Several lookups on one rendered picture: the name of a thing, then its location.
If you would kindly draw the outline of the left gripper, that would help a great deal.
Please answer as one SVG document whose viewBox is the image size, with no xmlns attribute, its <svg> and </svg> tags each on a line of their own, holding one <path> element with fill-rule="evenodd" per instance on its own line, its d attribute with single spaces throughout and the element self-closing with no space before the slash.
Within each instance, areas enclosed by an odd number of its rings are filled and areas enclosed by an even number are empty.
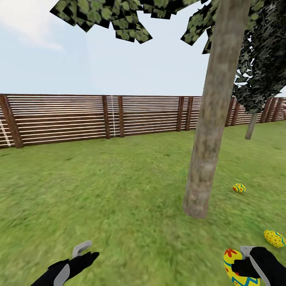
<svg viewBox="0 0 286 286">
<path fill-rule="evenodd" d="M 99 256 L 99 252 L 88 252 L 83 256 L 78 256 L 72 260 L 75 260 L 77 263 L 77 272 L 75 273 L 74 277 L 78 275 L 81 271 L 86 269 L 87 267 L 91 266 L 93 261 Z"/>
</svg>

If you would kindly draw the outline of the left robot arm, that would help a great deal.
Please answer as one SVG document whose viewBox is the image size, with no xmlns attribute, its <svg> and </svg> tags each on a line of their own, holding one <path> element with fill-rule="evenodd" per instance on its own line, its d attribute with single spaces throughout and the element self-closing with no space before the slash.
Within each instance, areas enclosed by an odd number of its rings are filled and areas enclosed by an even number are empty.
<svg viewBox="0 0 286 286">
<path fill-rule="evenodd" d="M 52 264 L 48 267 L 48 271 L 30 286 L 63 286 L 66 281 L 91 266 L 93 261 L 99 256 L 99 252 L 81 254 L 81 252 L 92 245 L 93 243 L 90 240 L 78 244 L 73 248 L 72 260 L 66 259 Z"/>
</svg>

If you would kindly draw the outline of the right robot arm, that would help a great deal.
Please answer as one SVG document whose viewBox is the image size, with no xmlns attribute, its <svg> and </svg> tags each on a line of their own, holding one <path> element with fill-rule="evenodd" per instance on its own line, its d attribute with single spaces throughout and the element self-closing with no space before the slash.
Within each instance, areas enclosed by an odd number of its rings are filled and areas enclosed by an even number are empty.
<svg viewBox="0 0 286 286">
<path fill-rule="evenodd" d="M 243 260 L 234 260 L 232 271 L 243 277 L 262 278 L 267 286 L 286 286 L 286 268 L 265 247 L 240 246 Z"/>
</svg>

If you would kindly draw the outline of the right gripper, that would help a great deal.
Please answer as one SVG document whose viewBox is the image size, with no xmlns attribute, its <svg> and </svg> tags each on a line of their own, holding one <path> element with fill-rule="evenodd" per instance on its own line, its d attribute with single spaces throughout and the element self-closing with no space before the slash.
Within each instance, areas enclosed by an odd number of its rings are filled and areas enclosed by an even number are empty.
<svg viewBox="0 0 286 286">
<path fill-rule="evenodd" d="M 232 271 L 239 273 L 240 276 L 243 277 L 252 277 L 252 278 L 260 278 L 259 275 L 255 274 L 248 265 L 248 258 L 244 260 L 234 260 L 234 264 L 232 264 Z"/>
</svg>

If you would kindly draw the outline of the easter egg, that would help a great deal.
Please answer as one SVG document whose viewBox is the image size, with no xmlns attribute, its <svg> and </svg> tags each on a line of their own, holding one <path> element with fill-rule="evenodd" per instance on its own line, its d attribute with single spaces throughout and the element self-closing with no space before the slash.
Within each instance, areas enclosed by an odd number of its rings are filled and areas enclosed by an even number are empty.
<svg viewBox="0 0 286 286">
<path fill-rule="evenodd" d="M 239 273 L 233 272 L 231 267 L 234 260 L 243 260 L 243 255 L 234 249 L 227 249 L 224 253 L 224 266 L 233 283 L 236 286 L 260 286 L 259 278 L 243 277 Z"/>
<path fill-rule="evenodd" d="M 271 245 L 274 247 L 283 248 L 286 245 L 286 240 L 284 239 L 283 235 L 274 231 L 274 230 L 266 230 L 264 232 L 264 237 Z"/>
<path fill-rule="evenodd" d="M 245 192 L 245 186 L 243 184 L 235 184 L 233 186 L 233 189 L 238 192 L 238 193 L 243 193 Z"/>
</svg>

